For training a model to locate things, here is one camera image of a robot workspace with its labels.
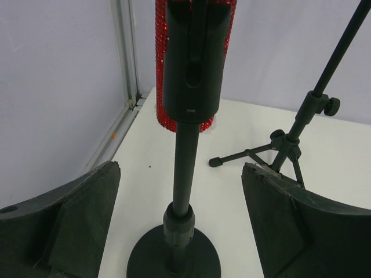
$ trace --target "red sequined object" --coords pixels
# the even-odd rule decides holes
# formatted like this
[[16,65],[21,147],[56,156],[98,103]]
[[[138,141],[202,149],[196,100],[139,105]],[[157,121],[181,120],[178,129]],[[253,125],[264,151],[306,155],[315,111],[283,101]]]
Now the red sequined object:
[[[174,0],[179,2],[191,2],[192,0]],[[231,5],[231,22],[228,29],[227,37],[225,38],[224,55],[227,55],[228,45],[230,43],[230,35],[232,23],[236,11],[237,0],[210,0],[210,2],[219,5]],[[166,43],[168,41],[168,27],[165,19],[166,0],[156,0],[156,103],[157,103],[157,119],[158,122],[166,129],[175,132],[176,122],[171,120],[168,113],[162,106],[162,80],[163,80],[163,56],[166,51]],[[208,129],[213,122],[213,118],[201,124],[200,131]]]

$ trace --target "white tabletop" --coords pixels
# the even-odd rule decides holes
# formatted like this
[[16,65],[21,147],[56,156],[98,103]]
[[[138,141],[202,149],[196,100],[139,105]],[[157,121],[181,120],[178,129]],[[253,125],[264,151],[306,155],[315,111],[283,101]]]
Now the white tabletop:
[[[223,278],[263,277],[241,184],[242,167],[251,160],[218,168],[209,167],[208,160],[268,144],[271,132],[287,132],[294,116],[294,112],[221,100],[213,126],[200,135],[191,205],[196,227],[218,251]],[[371,126],[316,116],[300,139],[300,166],[308,190],[371,209]],[[121,181],[100,278],[126,277],[134,245],[162,224],[172,201],[174,148],[175,134],[157,122],[152,91],[114,157]],[[271,162],[274,152],[261,157]],[[282,172],[294,177],[290,162]]]

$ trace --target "white wall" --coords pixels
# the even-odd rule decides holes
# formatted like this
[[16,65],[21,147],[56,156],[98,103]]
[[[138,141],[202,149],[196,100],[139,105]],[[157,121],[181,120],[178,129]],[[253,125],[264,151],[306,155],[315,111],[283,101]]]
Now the white wall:
[[[222,97],[298,110],[354,13],[358,0],[238,0]],[[135,0],[140,90],[155,86],[154,1]],[[330,81],[340,119],[371,124],[371,14]]]
[[124,105],[109,0],[0,1],[0,208],[79,176]]

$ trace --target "adjustment knob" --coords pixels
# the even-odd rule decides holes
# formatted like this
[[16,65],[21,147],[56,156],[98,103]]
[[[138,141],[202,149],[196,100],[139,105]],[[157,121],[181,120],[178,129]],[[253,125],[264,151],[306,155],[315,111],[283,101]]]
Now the adjustment knob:
[[324,114],[326,116],[335,116],[340,109],[340,100],[332,97],[329,99],[328,105],[325,107]]
[[285,132],[282,129],[278,129],[276,131],[273,131],[270,137],[271,137],[271,140],[273,140],[273,138],[277,138],[283,135],[285,135]]

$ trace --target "microphone stand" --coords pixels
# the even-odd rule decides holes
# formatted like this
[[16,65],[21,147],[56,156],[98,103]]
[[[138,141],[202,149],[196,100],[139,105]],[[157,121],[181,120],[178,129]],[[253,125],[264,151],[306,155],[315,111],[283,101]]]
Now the microphone stand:
[[231,6],[208,0],[191,4],[168,0],[166,7],[169,39],[162,104],[177,122],[173,202],[165,211],[163,225],[147,232],[135,245],[128,278],[221,278],[217,251],[194,228],[190,196],[200,126],[219,108]]
[[[315,86],[314,90],[310,91],[305,97],[304,102],[302,103],[298,113],[296,114],[295,122],[288,134],[285,134],[285,132],[281,129],[276,130],[270,136],[270,144],[263,145],[254,149],[246,149],[243,152],[235,153],[224,158],[213,158],[209,161],[209,166],[218,167],[223,165],[224,162],[249,156],[271,174],[283,180],[292,181],[292,179],[280,173],[283,163],[287,158],[289,158],[289,160],[293,163],[296,182],[299,183],[299,186],[304,188],[303,176],[301,175],[299,166],[299,158],[301,156],[301,150],[299,148],[300,134],[303,132],[305,126],[312,121],[315,114],[321,114],[323,111],[326,116],[335,116],[335,114],[339,110],[340,100],[334,97],[329,98],[327,95],[323,94],[323,91],[329,83],[337,66],[340,64],[341,59],[346,53],[355,34],[357,33],[365,17],[370,11],[370,7],[370,0],[361,0],[361,2],[359,3],[354,15],[352,16],[352,19],[350,20],[347,28],[344,31],[343,36],[341,37],[329,62],[327,63],[317,85]],[[268,165],[268,163],[262,160],[257,154],[270,149],[278,151],[278,153],[273,163],[271,165]]]

